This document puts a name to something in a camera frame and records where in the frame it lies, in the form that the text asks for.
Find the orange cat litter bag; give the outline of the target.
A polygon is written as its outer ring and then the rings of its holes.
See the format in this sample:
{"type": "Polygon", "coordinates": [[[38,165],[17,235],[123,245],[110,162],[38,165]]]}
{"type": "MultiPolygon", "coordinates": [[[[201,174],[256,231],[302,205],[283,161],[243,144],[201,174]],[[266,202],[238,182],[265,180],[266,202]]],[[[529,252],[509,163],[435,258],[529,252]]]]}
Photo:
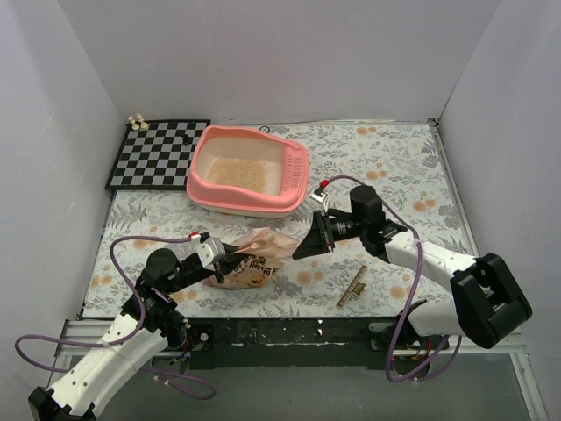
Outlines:
{"type": "Polygon", "coordinates": [[[203,284],[219,289],[254,289],[268,285],[289,261],[300,240],[272,228],[253,229],[235,240],[238,254],[247,254],[219,283],[214,275],[203,284]]]}

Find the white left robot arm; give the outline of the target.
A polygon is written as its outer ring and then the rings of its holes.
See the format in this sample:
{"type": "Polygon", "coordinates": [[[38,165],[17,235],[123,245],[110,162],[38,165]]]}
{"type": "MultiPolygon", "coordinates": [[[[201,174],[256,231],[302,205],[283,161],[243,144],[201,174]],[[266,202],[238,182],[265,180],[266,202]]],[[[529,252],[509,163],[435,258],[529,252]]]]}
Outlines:
{"type": "Polygon", "coordinates": [[[190,325],[175,292],[230,272],[225,257],[194,253],[178,260],[169,249],[152,252],[132,296],[87,353],[50,387],[28,397],[36,420],[95,420],[113,396],[158,353],[185,353],[203,343],[209,329],[190,325]]]}

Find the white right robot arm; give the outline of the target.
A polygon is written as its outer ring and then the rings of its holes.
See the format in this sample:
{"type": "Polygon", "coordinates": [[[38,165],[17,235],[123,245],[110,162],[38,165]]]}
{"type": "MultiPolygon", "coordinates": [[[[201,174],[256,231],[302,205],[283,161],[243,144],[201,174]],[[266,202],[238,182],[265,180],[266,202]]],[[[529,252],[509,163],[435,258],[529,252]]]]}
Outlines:
{"type": "Polygon", "coordinates": [[[422,242],[404,223],[387,218],[376,190],[359,185],[350,192],[350,211],[314,213],[294,260],[329,253],[338,241],[359,239],[374,258],[408,268],[451,293],[451,300],[418,302],[402,314],[396,327],[406,348],[431,336],[466,336],[490,349],[528,321],[533,310],[507,263],[497,254],[483,257],[452,252],[422,242]]]}

